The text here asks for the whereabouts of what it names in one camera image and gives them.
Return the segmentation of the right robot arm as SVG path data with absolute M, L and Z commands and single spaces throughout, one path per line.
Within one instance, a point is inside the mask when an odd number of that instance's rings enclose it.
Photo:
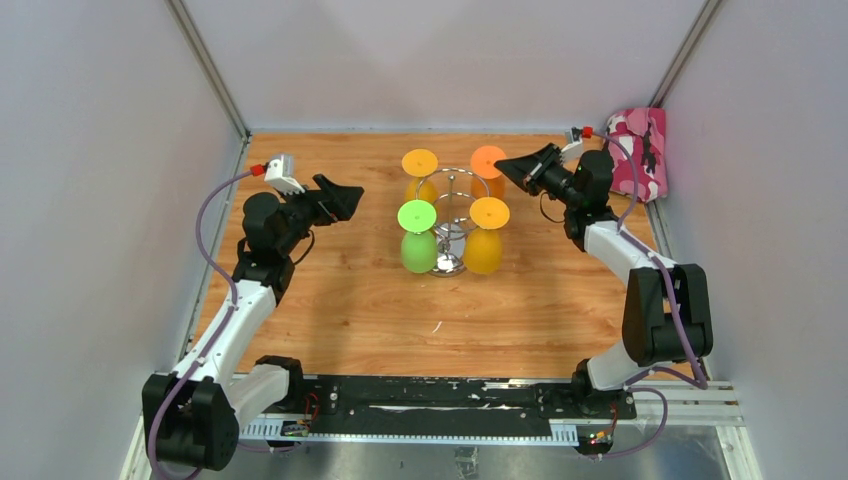
M 689 364 L 693 374 L 681 380 L 706 388 L 700 361 L 710 354 L 714 338 L 704 269 L 660 255 L 624 226 L 608 204 L 614 180 L 608 151 L 583 152 L 573 171 L 560 157 L 560 148 L 549 144 L 523 157 L 498 160 L 495 167 L 526 193 L 562 202 L 566 236 L 626 288 L 621 339 L 578 364 L 570 392 L 573 408 L 596 417 L 609 407 L 610 391 L 651 373 L 667 373 L 673 363 Z

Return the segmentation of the orange wine glass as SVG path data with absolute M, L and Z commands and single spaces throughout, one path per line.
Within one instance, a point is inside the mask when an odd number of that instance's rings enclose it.
M 471 169 L 474 173 L 470 183 L 470 193 L 473 197 L 504 198 L 506 178 L 495 167 L 495 163 L 505 158 L 505 152 L 494 145 L 484 145 L 473 152 L 470 160 Z

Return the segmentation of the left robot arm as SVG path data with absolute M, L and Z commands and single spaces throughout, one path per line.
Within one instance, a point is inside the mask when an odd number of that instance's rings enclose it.
M 153 373 L 141 392 L 146 453 L 158 479 L 169 479 L 168 465 L 220 471 L 234 456 L 241 431 L 274 405 L 298 411 L 306 400 L 299 360 L 265 355 L 250 372 L 236 368 L 261 324 L 280 305 L 297 266 L 291 254 L 314 230 L 349 221 L 365 193 L 322 174 L 315 188 L 295 180 L 271 179 L 271 192 L 243 204 L 243 238 L 237 263 L 222 276 L 229 292 L 218 313 L 178 364 Z

